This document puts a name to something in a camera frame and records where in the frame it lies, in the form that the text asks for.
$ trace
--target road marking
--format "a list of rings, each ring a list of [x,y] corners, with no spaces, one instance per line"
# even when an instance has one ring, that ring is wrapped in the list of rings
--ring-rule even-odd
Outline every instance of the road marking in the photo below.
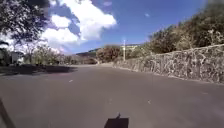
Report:
[[[151,100],[148,100],[148,104],[151,104]]]

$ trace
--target vegetation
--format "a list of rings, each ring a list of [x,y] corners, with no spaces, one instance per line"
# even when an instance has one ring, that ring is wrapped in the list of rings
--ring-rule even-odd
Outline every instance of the vegetation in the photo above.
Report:
[[[205,8],[189,20],[178,25],[171,25],[150,35],[150,41],[142,47],[147,53],[167,53],[194,47],[224,44],[223,12],[223,2],[209,2]]]
[[[10,36],[16,43],[38,40],[47,23],[46,1],[1,0],[0,35]]]
[[[96,52],[97,58],[103,63],[114,61],[121,54],[121,48],[116,45],[106,45]]]

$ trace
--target foliage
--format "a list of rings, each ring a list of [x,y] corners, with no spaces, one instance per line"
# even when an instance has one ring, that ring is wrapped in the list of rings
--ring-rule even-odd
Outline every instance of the foliage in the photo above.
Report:
[[[116,45],[106,45],[96,52],[97,58],[102,62],[114,61],[121,54],[121,48]]]
[[[134,57],[146,53],[167,53],[176,50],[186,50],[194,47],[204,47],[224,44],[224,2],[208,2],[205,8],[193,15],[191,19],[178,25],[160,30],[150,36],[150,42],[136,49]]]
[[[5,48],[0,48],[0,65],[7,65],[7,64],[10,64],[10,54],[9,52],[7,51],[7,49]]]
[[[0,0],[0,34],[17,43],[38,40],[47,23],[44,1]]]
[[[224,35],[223,12],[223,3],[208,3],[203,10],[185,23],[187,32],[192,36],[193,43],[196,47],[224,43],[221,40],[213,42],[213,38],[218,38],[218,36]]]
[[[151,55],[151,50],[148,42],[136,47],[130,54],[131,58],[138,58],[149,55]]]
[[[150,36],[149,49],[154,53],[167,53],[175,51],[175,43],[180,40],[180,36],[174,32],[176,26],[160,30]]]
[[[58,64],[58,54],[46,45],[37,46],[33,58],[37,64]]]

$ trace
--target stone wall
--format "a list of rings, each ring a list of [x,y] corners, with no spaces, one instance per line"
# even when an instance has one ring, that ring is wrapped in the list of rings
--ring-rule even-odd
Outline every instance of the stone wall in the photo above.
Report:
[[[224,45],[118,61],[113,66],[184,79],[224,83]]]

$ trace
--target bush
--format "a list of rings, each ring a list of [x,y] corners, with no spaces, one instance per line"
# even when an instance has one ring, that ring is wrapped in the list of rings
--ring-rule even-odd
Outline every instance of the bush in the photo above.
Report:
[[[103,63],[112,62],[121,54],[120,47],[116,45],[106,45],[96,52],[97,58]]]
[[[175,43],[180,40],[180,36],[174,32],[174,29],[175,26],[170,26],[150,36],[149,49],[154,53],[175,51]]]

